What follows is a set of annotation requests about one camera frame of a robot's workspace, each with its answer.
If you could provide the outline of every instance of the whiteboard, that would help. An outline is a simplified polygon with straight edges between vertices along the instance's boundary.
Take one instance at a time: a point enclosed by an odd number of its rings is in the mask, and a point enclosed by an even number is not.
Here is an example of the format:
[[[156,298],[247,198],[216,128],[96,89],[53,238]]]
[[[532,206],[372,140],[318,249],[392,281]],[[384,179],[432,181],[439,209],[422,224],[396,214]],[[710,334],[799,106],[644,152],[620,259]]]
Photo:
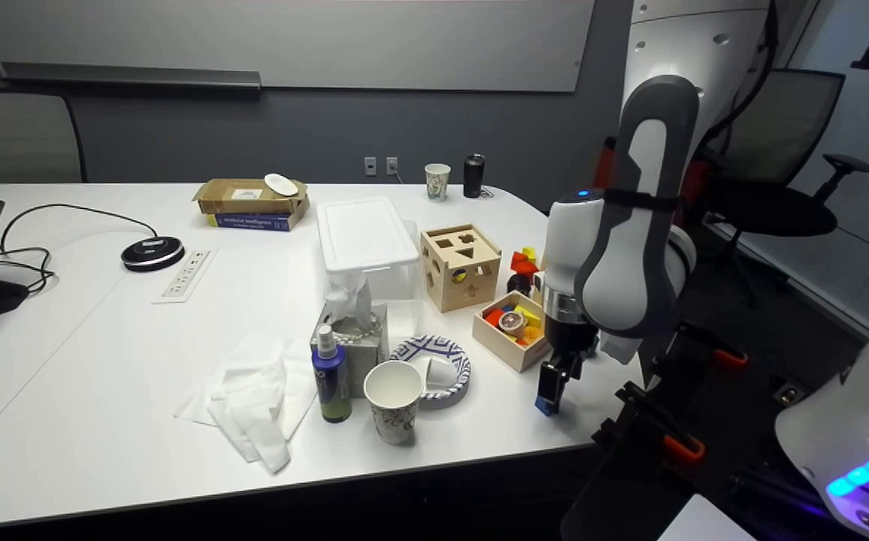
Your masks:
[[[594,0],[0,0],[0,75],[570,95],[591,6]]]

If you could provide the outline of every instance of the white cup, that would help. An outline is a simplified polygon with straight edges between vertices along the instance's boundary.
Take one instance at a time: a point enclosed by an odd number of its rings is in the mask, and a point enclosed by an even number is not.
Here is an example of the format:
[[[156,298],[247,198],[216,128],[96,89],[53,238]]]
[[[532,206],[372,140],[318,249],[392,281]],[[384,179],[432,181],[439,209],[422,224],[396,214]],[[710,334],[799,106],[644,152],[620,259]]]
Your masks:
[[[425,376],[406,360],[377,364],[364,378],[364,396],[372,409],[377,433],[388,445],[416,442],[416,402],[425,396]]]
[[[426,198],[444,198],[448,196],[448,183],[452,183],[452,165],[426,162],[425,174],[426,174]]]

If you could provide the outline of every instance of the water bottle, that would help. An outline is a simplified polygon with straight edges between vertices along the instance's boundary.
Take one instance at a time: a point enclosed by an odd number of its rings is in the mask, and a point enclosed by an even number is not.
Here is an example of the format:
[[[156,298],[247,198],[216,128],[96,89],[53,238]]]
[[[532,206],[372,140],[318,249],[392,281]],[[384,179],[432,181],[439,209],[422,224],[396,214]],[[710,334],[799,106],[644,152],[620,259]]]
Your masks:
[[[484,187],[484,158],[482,153],[468,153],[465,162],[463,162],[463,196],[465,198],[479,198],[482,196],[482,187]]]

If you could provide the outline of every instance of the office chair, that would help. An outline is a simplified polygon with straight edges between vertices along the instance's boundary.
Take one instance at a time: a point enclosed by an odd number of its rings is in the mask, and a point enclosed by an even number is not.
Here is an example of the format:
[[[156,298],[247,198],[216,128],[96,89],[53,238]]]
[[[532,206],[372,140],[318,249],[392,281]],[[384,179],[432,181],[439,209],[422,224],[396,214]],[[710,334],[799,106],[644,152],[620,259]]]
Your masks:
[[[79,181],[83,165],[67,100],[0,91],[0,183]]]
[[[863,160],[844,153],[825,153],[834,174],[819,192],[790,190],[807,160],[816,153],[828,120],[834,118],[844,75],[774,70],[751,100],[751,106],[732,125],[713,153],[715,173],[703,198],[707,220],[733,229],[719,262],[736,268],[750,303],[757,303],[746,268],[736,256],[740,235],[812,238],[829,235],[837,217],[828,198],[840,190],[843,179],[869,173]],[[754,262],[774,283],[787,276],[770,266]]]

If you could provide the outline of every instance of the wooden box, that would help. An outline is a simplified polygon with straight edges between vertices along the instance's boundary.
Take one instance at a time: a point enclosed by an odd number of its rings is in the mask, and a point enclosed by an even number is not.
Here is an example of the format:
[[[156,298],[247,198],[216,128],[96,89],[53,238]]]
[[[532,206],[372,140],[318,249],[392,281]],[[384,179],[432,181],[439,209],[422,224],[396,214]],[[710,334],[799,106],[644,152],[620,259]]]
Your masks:
[[[487,322],[487,314],[515,306],[526,310],[534,318],[538,334],[532,340],[518,340],[511,334],[502,334],[493,322]],[[502,300],[489,303],[487,310],[479,310],[471,318],[471,336],[518,374],[528,370],[549,351],[549,342],[544,336],[544,310],[532,298],[522,298],[521,293],[511,293]]]
[[[475,225],[431,229],[422,245],[426,293],[443,314],[497,298],[499,249]]]

